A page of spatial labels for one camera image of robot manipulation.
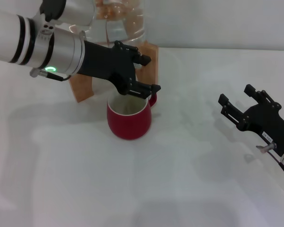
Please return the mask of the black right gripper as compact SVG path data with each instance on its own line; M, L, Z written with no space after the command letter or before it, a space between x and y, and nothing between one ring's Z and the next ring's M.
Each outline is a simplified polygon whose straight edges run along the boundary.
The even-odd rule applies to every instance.
M220 94L218 103L222 106L221 114L240 131L254 132L266 143L275 143L274 151L281 157L284 154L284 120L279 115L282 106L265 90L256 91L250 84L246 85L244 93L258 104L243 113L229 102L226 95Z

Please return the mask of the red ceramic cup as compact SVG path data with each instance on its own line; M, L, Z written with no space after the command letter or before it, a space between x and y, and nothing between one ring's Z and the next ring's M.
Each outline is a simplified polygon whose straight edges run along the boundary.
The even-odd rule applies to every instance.
M152 121L151 108L157 95L142 99L113 92L107 100L107 122L114 135L135 140L145 135Z

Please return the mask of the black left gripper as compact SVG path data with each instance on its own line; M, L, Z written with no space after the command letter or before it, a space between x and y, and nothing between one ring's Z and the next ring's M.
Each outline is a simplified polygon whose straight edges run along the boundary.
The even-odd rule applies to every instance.
M155 97L161 90L157 84L135 82L134 64L147 66L151 57L141 54L138 47L116 40L114 47L108 48L85 41L85 55L78 74L111 82L121 95L131 95L146 99Z

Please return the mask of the wooden dispenser stand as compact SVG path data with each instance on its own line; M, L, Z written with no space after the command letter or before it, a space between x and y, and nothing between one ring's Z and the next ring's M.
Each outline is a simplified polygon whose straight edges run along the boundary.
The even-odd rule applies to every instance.
M151 62L147 66L136 68L138 81L145 84L157 84L159 70L158 46L145 41L138 46L138 49L141 54L146 54L151 57ZM92 77L76 74L69 79L69 83L78 103L94 95L92 90Z

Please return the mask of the glass water dispenser jar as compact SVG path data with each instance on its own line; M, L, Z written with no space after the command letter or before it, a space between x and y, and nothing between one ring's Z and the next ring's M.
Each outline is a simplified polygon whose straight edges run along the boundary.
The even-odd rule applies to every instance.
M92 0L94 18L89 26L71 25L69 30L84 31L89 42L112 47L116 40L131 46L145 41L144 0Z

